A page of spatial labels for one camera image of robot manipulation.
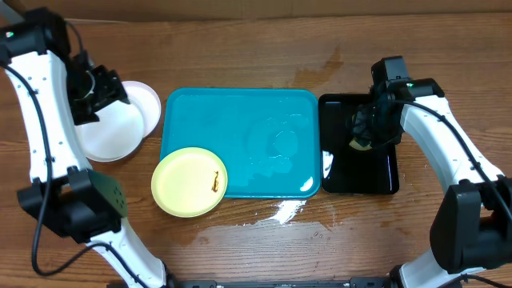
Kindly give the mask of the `green yellow sponge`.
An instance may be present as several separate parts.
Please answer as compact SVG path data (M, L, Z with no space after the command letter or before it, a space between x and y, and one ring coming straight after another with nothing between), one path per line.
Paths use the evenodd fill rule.
M359 151L367 151L372 149L371 141L359 138L353 138L349 142L349 146Z

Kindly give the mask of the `white plate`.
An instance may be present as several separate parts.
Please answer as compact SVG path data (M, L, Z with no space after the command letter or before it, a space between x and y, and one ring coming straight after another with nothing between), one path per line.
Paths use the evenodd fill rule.
M75 127L88 159L114 162L137 149L145 134L145 123L136 105L116 101L96 115L98 122Z
M123 81L123 88L128 99L140 109L145 123L144 137L156 128L161 114L162 104L158 94L150 86L138 81Z

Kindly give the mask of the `yellow-green plate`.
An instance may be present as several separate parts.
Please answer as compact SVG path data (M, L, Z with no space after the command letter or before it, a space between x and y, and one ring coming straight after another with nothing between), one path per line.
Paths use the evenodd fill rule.
M216 154L187 147L160 161L151 179L151 192L157 205L168 214L193 218L215 208L223 199L227 184L226 167Z

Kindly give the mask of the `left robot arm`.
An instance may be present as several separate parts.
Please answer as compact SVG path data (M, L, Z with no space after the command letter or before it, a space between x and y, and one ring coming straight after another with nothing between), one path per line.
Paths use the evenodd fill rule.
M71 29L41 7L1 30L1 66L18 96L30 148L31 184L17 193L18 203L38 230L98 252L125 286L172 287L166 264L129 224L119 182L92 168L78 140L77 126L97 122L100 110L128 103L128 96L116 71L92 65L85 50L72 54Z

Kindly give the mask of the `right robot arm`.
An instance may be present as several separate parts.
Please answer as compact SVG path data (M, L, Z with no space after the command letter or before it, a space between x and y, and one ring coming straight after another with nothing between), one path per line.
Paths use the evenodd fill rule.
M432 78L413 80L401 56L371 67L372 100L348 127L350 146L376 150L407 133L434 169L444 198L430 228L430 248L390 272L392 287L460 287L511 262L511 180L488 161L458 124Z

